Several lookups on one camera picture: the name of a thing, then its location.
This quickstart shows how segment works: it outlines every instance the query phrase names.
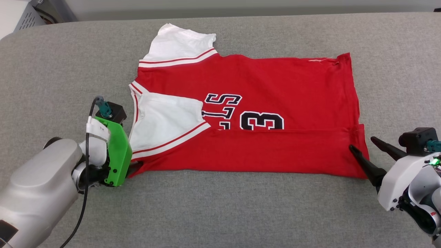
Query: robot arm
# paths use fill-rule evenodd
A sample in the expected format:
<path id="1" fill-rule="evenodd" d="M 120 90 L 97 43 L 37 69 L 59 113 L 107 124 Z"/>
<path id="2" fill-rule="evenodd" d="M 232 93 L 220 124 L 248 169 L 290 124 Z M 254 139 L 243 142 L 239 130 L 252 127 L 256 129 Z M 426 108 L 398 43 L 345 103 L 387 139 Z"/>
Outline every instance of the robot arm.
<path id="1" fill-rule="evenodd" d="M 127 116 L 122 106 L 102 97 L 94 103 L 100 111 L 95 118 L 89 116 L 85 142 L 78 145 L 71 139 L 53 138 L 12 174 L 0 192 L 0 248 L 39 246 L 79 194 L 85 195 L 84 212 L 88 187 L 116 187 L 124 182 L 132 155 L 122 128 Z M 80 221 L 81 217 L 62 247 Z"/>
<path id="2" fill-rule="evenodd" d="M 78 198 L 72 170 L 81 158 L 75 141 L 61 139 L 12 174 L 0 193 L 0 235 L 4 241 L 13 248 L 31 248 L 49 237 Z"/>
<path id="3" fill-rule="evenodd" d="M 441 149 L 435 129 L 416 128 L 400 136 L 406 152 L 376 137 L 371 140 L 396 161 L 388 172 L 366 160 L 356 147 L 349 149 L 376 187 L 379 203 L 387 211 L 407 212 L 441 248 Z"/>

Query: white sleeve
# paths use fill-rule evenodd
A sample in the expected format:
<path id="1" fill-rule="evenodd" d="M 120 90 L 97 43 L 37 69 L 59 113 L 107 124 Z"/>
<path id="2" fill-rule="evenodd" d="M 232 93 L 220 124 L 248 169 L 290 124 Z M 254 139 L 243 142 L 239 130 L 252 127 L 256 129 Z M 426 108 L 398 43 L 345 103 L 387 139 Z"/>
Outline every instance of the white sleeve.
<path id="1" fill-rule="evenodd" d="M 132 160 L 172 149 L 210 127 L 196 99 L 149 92 L 132 96 L 138 104 L 130 134 Z"/>
<path id="2" fill-rule="evenodd" d="M 142 61 L 160 62 L 195 58 L 213 49 L 216 34 L 200 34 L 173 24 L 162 26 Z"/>

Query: gray table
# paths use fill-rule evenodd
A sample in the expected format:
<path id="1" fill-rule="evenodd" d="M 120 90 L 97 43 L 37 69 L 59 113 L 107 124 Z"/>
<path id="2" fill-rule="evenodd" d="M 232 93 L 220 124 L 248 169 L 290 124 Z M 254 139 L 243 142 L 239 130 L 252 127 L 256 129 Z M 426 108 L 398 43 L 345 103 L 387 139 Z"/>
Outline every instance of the gray table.
<path id="1" fill-rule="evenodd" d="M 221 55 L 335 57 L 350 52 L 366 137 L 397 144 L 415 127 L 441 131 L 439 13 L 82 22 L 0 41 L 0 186 L 53 136 L 84 140 L 95 95 L 128 113 L 127 85 L 158 29 L 216 33 Z M 393 160 L 368 141 L 371 160 Z M 82 201 L 41 247 L 59 247 Z M 386 212 L 366 180 L 311 174 L 147 172 L 93 189 L 69 247 L 431 247 L 406 213 Z"/>

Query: red jersey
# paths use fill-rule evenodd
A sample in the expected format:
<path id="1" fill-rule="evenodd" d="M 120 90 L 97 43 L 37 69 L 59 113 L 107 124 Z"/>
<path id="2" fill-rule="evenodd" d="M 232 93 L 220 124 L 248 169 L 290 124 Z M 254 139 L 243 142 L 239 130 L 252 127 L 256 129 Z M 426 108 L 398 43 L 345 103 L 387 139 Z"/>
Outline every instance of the red jersey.
<path id="1" fill-rule="evenodd" d="M 365 178 L 351 58 L 220 56 L 214 34 L 171 24 L 130 85 L 133 160 L 146 170 L 326 173 Z"/>

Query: white wall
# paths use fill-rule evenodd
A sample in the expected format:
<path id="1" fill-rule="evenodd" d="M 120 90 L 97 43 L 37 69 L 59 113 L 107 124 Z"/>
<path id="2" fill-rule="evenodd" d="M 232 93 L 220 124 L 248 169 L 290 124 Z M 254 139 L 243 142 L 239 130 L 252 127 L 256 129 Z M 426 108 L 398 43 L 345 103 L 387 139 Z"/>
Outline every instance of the white wall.
<path id="1" fill-rule="evenodd" d="M 0 0 L 0 9 L 5 10 L 0 15 L 0 40 L 14 32 L 27 4 L 26 1 Z"/>
<path id="2" fill-rule="evenodd" d="M 441 0 L 65 0 L 78 20 L 433 11 Z"/>

